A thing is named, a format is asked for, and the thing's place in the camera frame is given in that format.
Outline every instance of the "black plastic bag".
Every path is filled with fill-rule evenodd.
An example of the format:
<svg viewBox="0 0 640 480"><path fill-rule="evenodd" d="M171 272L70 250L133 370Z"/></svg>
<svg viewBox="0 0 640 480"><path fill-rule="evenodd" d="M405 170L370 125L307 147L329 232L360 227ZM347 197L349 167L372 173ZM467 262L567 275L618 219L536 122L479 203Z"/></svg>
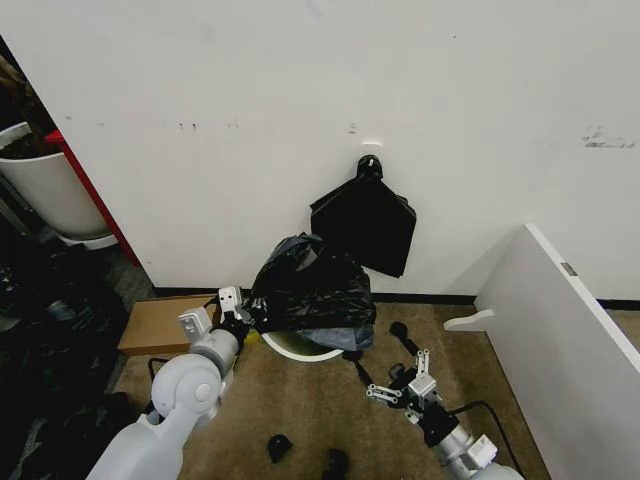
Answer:
<svg viewBox="0 0 640 480"><path fill-rule="evenodd" d="M342 327L360 329L354 331L350 349L372 343L376 309L368 275L347 253L317 235L303 233L278 244L256 277L251 302L266 307L266 317L255 324L261 333ZM322 345L346 348L342 342L322 341L323 335L313 336Z"/></svg>
<svg viewBox="0 0 640 480"><path fill-rule="evenodd" d="M356 178L311 204L311 229L358 263L400 277L411 247L416 212L382 182L374 155L358 162Z"/></svg>

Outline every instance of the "white plastic container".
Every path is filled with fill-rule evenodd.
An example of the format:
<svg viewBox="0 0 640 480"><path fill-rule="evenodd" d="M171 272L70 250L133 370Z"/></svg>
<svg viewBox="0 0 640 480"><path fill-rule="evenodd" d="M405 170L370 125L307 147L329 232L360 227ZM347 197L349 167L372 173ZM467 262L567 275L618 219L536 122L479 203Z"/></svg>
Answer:
<svg viewBox="0 0 640 480"><path fill-rule="evenodd" d="M296 332L265 333L262 338L280 355L299 362L322 362L337 357L343 352L343 350L322 347Z"/></svg>
<svg viewBox="0 0 640 480"><path fill-rule="evenodd" d="M110 236L109 227L64 153L18 160L2 158L3 148L29 133L26 122L0 132L0 172L63 241L84 243Z"/></svg>

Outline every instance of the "black bag hanging on wall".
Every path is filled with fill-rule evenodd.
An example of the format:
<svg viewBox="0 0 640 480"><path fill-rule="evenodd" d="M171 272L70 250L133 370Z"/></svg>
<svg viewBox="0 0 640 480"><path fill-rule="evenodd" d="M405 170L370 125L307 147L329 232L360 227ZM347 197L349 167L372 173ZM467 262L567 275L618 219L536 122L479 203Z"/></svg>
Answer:
<svg viewBox="0 0 640 480"><path fill-rule="evenodd" d="M374 155L358 162L356 178L311 204L311 229L358 263L400 277L411 247L416 212L382 183Z"/></svg>

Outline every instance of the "baseboard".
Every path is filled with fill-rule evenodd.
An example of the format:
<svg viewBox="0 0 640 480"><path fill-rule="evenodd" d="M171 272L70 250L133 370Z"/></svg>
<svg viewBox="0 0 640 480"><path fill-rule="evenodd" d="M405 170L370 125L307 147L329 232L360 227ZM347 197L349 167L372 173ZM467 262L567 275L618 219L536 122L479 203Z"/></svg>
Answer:
<svg viewBox="0 0 640 480"><path fill-rule="evenodd" d="M640 300L600 300L598 303L602 308L609 310L631 310L640 311Z"/></svg>
<svg viewBox="0 0 640 480"><path fill-rule="evenodd" d="M177 297L183 295L203 295L216 293L217 288L177 288L155 287L157 297ZM243 288L242 294L248 295L249 289ZM432 305L473 305L475 295L437 295L424 293L373 293L373 300L381 303L429 303ZM640 311L640 300L600 300L602 308L609 310Z"/></svg>
<svg viewBox="0 0 640 480"><path fill-rule="evenodd" d="M432 295L424 293L373 293L374 302L430 303L433 305L473 305L475 295Z"/></svg>
<svg viewBox="0 0 640 480"><path fill-rule="evenodd" d="M217 288L177 288L155 287L156 297L178 297L185 295L203 295L216 293ZM249 289L242 289L248 295ZM430 303L435 305L473 305L475 295L430 295L422 293L373 293L374 302L383 303Z"/></svg>

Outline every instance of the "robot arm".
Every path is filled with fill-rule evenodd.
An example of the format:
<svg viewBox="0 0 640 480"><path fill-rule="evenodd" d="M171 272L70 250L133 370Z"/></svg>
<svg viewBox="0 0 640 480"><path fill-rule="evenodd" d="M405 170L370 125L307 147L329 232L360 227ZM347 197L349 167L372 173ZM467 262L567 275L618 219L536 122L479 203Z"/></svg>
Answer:
<svg viewBox="0 0 640 480"><path fill-rule="evenodd" d="M396 365L392 369L395 378L389 387L371 384L367 397L391 408L404 409L407 419L424 432L425 443L438 456L448 478L523 480L510 467L493 462L498 449L486 435L475 439L460 425L454 413L440 405L442 398L436 390L437 382L429 375L429 350L417 350L406 338L406 329L401 335L397 333L396 329L394 335L415 355L414 368L405 371L401 364Z"/></svg>
<svg viewBox="0 0 640 480"><path fill-rule="evenodd" d="M155 410L114 437L88 479L175 480L189 435L218 413L248 326L232 314L211 331L202 307L186 311L179 321L191 343L190 353L160 369L151 386Z"/></svg>

